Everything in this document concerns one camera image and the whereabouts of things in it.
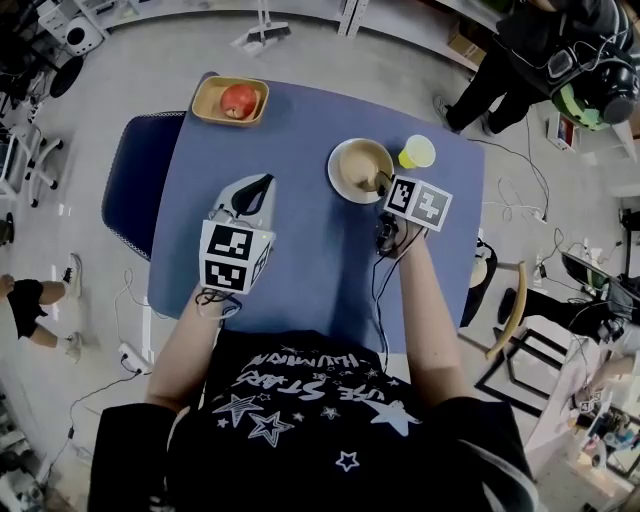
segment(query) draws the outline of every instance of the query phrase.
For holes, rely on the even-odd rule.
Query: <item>blue table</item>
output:
[[[406,139],[420,133],[433,142],[436,161],[409,175],[453,194],[442,231],[432,232],[428,245],[449,311],[459,325],[480,225],[482,149],[438,126],[366,101],[282,82],[268,84],[269,102],[256,127],[208,124],[187,113],[156,224],[151,306],[164,315],[180,315],[198,282],[202,219],[225,186],[266,172],[275,176],[278,187],[277,240],[251,293],[238,296],[244,307],[227,326],[246,332],[314,329],[379,350],[370,290],[380,205],[342,199],[329,183],[327,160],[335,146],[353,137],[377,140],[395,158]],[[398,165],[396,171],[403,172]],[[389,264],[378,265],[378,282]],[[391,350],[404,352],[397,274],[381,305]]]

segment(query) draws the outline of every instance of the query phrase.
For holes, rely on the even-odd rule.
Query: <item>white star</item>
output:
[[[340,450],[340,458],[336,461],[336,466],[342,467],[345,473],[348,473],[351,468],[357,468],[360,463],[356,460],[357,452],[345,453]]]
[[[333,419],[337,418],[338,416],[340,416],[340,414],[333,407],[323,407],[322,408],[322,412],[320,413],[320,416],[326,416],[330,420],[333,420]]]
[[[395,400],[389,405],[374,402],[373,400],[365,400],[364,403],[378,413],[378,416],[373,418],[371,423],[388,423],[403,437],[409,435],[409,423],[421,423],[420,420],[405,412],[404,405],[400,400]]]
[[[249,413],[249,416],[256,422],[256,428],[249,434],[249,439],[253,437],[264,437],[274,448],[278,446],[280,432],[285,432],[293,428],[293,425],[280,421],[280,411],[272,414],[268,418],[263,418],[253,413]]]
[[[240,399],[236,395],[231,395],[231,402],[227,405],[223,405],[222,407],[216,409],[212,412],[212,414],[217,414],[219,412],[230,412],[231,413],[231,422],[233,423],[233,428],[238,426],[240,420],[242,419],[242,415],[247,411],[262,411],[263,408],[259,405],[254,405],[253,400],[255,396],[250,396],[247,398]]]

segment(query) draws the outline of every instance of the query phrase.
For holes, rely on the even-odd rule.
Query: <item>electrical outlet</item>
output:
[[[125,357],[125,365],[140,373],[149,373],[149,363],[128,343],[123,343],[118,347],[120,357]]]

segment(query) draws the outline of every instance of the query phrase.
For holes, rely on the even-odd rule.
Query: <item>black frame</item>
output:
[[[498,336],[500,336],[500,334],[502,334],[502,331],[498,328],[494,327],[493,331],[496,335],[496,339],[498,338]],[[501,391],[498,391],[497,389],[489,387],[489,385],[487,384],[487,381],[493,376],[493,374],[498,370],[498,368],[500,368],[500,366],[504,362],[506,362],[507,372],[509,374],[509,380],[513,384],[515,384],[516,386],[522,389],[529,391],[530,393],[535,394],[536,396],[539,396],[540,398],[544,398],[545,400],[549,399],[548,393],[545,393],[544,391],[541,391],[535,386],[527,384],[526,382],[522,382],[518,380],[515,376],[515,371],[514,371],[513,363],[511,359],[513,358],[513,356],[515,356],[518,353],[519,350],[524,350],[525,352],[531,354],[538,360],[551,366],[552,368],[555,368],[558,371],[562,369],[563,363],[560,363],[559,361],[548,356],[544,352],[540,352],[538,349],[535,349],[527,345],[527,340],[529,338],[534,338],[544,343],[549,348],[552,348],[553,350],[555,350],[556,352],[564,356],[566,356],[567,354],[567,349],[565,349],[561,345],[558,345],[555,341],[550,340],[546,336],[543,336],[542,334],[540,334],[537,331],[534,331],[533,329],[527,329],[521,339],[515,338],[513,336],[509,339],[509,342],[513,344],[513,348],[506,355],[504,350],[498,353],[495,361],[493,362],[489,370],[487,370],[487,372],[476,383],[475,388],[492,396],[493,398],[502,400],[503,402],[507,402],[512,407],[520,409],[521,411],[527,414],[530,414],[531,416],[535,416],[536,418],[539,418],[542,415],[542,410],[538,409],[537,407],[533,407],[532,405],[529,405],[521,400],[518,400],[517,398],[513,398],[512,396],[507,395],[506,393],[503,393]]]

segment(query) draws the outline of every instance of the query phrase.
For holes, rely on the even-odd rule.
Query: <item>sneaker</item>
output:
[[[444,127],[450,132],[453,132],[455,134],[460,134],[460,130],[454,130],[453,128],[451,128],[451,125],[449,124],[449,120],[447,119],[447,112],[449,111],[450,106],[451,105],[448,105],[442,96],[436,94],[433,97],[433,108],[436,111],[436,114],[438,114],[438,117],[442,121],[442,124],[444,125]]]
[[[491,127],[489,126],[489,116],[491,112],[488,110],[480,116],[480,123],[482,123],[482,131],[487,137],[495,137],[496,134],[491,131]]]
[[[65,338],[68,344],[65,348],[65,355],[70,357],[75,364],[78,364],[82,356],[82,336],[79,332],[74,332],[68,338]]]
[[[82,294],[82,262],[77,254],[69,254],[62,281],[66,283],[67,297],[73,299],[80,297]]]
[[[500,307],[498,308],[498,323],[500,325],[506,324],[507,320],[509,320],[509,315],[511,315],[511,310],[513,310],[515,302],[516,291],[513,288],[507,288],[504,292],[504,297],[502,297],[502,302],[500,302]]]

